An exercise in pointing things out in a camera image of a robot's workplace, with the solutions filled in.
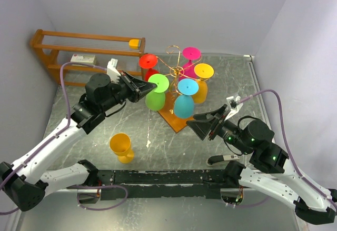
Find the green wine glass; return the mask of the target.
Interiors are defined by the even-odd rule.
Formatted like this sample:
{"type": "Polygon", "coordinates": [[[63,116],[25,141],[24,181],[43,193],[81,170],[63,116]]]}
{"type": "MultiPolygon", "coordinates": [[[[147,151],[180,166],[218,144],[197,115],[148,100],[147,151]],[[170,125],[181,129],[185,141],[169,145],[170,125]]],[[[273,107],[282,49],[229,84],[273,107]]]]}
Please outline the green wine glass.
{"type": "Polygon", "coordinates": [[[154,74],[148,79],[149,83],[156,84],[157,87],[149,92],[145,98],[148,109],[159,111],[165,105],[165,92],[170,85],[168,78],[163,74],[154,74]]]}

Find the red wine glass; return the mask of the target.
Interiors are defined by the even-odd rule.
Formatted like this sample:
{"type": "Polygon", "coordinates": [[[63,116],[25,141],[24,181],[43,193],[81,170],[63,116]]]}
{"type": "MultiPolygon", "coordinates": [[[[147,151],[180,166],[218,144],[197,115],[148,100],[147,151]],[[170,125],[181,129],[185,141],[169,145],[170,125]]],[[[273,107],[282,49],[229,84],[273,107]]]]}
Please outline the red wine glass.
{"type": "Polygon", "coordinates": [[[140,57],[139,65],[141,69],[144,69],[145,72],[145,81],[148,81],[149,78],[154,74],[159,74],[159,71],[155,70],[154,67],[157,65],[158,59],[154,54],[145,54],[140,57]]]}

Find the blue wine glass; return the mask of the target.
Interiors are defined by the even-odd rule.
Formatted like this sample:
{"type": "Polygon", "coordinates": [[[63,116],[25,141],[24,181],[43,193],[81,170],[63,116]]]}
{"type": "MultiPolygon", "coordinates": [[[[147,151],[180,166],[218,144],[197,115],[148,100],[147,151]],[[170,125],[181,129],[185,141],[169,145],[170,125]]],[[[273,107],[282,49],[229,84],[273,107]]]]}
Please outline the blue wine glass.
{"type": "Polygon", "coordinates": [[[190,78],[185,78],[177,85],[180,95],[174,102],[173,113],[176,117],[187,119],[193,115],[194,100],[193,95],[199,91],[198,83],[190,78]]]}

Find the orange wine glass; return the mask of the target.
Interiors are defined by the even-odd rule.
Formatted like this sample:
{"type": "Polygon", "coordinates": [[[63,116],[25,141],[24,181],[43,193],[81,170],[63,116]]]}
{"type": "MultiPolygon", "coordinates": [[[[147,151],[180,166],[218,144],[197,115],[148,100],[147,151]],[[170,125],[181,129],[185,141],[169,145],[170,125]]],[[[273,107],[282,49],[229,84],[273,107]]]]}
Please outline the orange wine glass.
{"type": "Polygon", "coordinates": [[[118,133],[112,136],[110,139],[110,149],[123,164],[130,163],[134,158],[131,139],[127,134],[118,133]]]}
{"type": "Polygon", "coordinates": [[[194,67],[194,72],[198,77],[196,82],[198,83],[199,90],[192,97],[195,103],[201,104],[206,101],[208,94],[208,86],[206,81],[214,75],[214,69],[209,64],[199,63],[194,67]]]}

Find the pink wine glass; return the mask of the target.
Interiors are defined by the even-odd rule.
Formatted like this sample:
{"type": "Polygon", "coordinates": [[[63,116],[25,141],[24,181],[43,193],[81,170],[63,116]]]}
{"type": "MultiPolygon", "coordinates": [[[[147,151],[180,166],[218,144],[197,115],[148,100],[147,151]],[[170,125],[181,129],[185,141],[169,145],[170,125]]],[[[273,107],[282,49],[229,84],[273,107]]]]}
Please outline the pink wine glass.
{"type": "Polygon", "coordinates": [[[194,71],[194,61],[197,61],[201,57],[201,52],[196,47],[187,47],[183,49],[183,56],[188,60],[186,64],[183,65],[183,75],[179,77],[179,80],[183,80],[185,78],[194,78],[197,79],[197,75],[194,71]]]}

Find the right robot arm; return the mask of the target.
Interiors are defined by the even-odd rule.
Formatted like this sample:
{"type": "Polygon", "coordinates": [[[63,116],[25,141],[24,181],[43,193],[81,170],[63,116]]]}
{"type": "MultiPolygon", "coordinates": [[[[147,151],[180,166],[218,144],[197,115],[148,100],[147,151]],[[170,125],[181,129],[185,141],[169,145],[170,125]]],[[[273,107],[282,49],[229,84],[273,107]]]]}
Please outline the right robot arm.
{"type": "Polygon", "coordinates": [[[250,169],[237,161],[227,164],[223,180],[228,187],[250,187],[287,205],[300,219],[313,225],[333,223],[336,217],[336,190],[326,189],[313,180],[305,181],[295,169],[289,154],[272,142],[274,132],[260,119],[252,119],[245,129],[229,119],[238,113],[227,105],[187,121],[201,139],[220,137],[226,144],[251,156],[250,169]]]}

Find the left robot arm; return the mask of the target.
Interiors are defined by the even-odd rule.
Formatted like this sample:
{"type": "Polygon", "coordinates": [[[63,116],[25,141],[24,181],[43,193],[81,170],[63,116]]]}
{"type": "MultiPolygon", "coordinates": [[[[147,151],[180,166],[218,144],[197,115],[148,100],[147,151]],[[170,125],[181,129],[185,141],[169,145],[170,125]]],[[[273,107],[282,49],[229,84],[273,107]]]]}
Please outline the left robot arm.
{"type": "Polygon", "coordinates": [[[1,190],[25,212],[60,189],[77,185],[93,188],[98,184],[98,169],[87,160],[53,172],[47,169],[62,152],[104,121],[109,109],[126,101],[136,103],[155,88],[157,84],[125,72],[115,83],[105,73],[92,75],[80,101],[45,139],[11,164],[1,163],[1,190]]]}

